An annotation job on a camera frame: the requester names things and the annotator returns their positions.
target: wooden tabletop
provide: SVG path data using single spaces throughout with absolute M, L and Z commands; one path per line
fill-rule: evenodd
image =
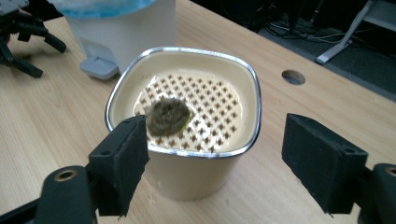
M 46 27 L 67 45 L 62 54 L 34 37 L 9 44 L 44 71 L 32 78 L 0 66 L 0 214 L 40 195 L 45 177 L 68 165 L 85 165 L 107 136 L 105 107 L 117 77 L 107 81 L 79 70 L 84 55 L 65 19 Z M 281 160 L 287 113 L 316 119 L 369 153 L 367 167 L 396 163 L 396 104 L 310 62 L 231 21 L 177 0 L 177 45 L 239 57 L 257 72 L 262 88 L 262 130 L 225 185 L 195 202 L 177 202 L 152 189 L 143 177 L 129 215 L 99 223 L 356 223 L 351 215 L 322 212 Z M 305 84 L 286 82 L 294 70 Z

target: wooden table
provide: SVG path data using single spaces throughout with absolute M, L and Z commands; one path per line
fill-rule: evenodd
M 0 67 L 0 214 L 40 195 L 45 177 L 68 165 L 85 165 L 108 134 L 107 98 L 117 79 L 101 81 L 80 72 L 84 59 L 64 19 L 46 26 L 68 47 L 61 54 L 42 38 L 11 40 L 10 48 L 45 73 L 31 78 Z M 177 0 L 177 45 L 237 56 L 256 70 L 262 87 L 262 131 L 225 185 L 195 202 L 164 198 L 145 178 L 129 215 L 99 223 L 356 223 L 352 215 L 323 214 L 281 160 L 285 117 L 316 119 L 369 153 L 367 166 L 396 163 L 396 104 L 283 49 L 187 0 Z M 295 70 L 304 85 L 281 74 Z

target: white bucket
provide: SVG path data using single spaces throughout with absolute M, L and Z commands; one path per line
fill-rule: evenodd
M 175 0 L 156 0 L 135 12 L 95 19 L 66 17 L 87 59 L 80 64 L 90 76 L 108 79 L 123 72 L 141 52 L 176 42 Z

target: strainer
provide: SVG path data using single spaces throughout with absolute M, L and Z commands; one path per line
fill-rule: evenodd
M 262 100 L 257 77 L 246 62 L 218 52 L 147 50 L 131 62 L 111 93 L 107 128 L 112 131 L 124 119 L 147 114 L 164 98 L 183 101 L 194 116 L 177 134 L 148 132 L 151 160 L 145 177 L 171 198 L 204 197 L 221 186 L 259 134 Z

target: dried plant ball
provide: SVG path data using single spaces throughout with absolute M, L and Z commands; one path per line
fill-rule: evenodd
M 148 110 L 147 125 L 152 136 L 169 136 L 181 132 L 192 118 L 192 113 L 183 101 L 161 99 Z

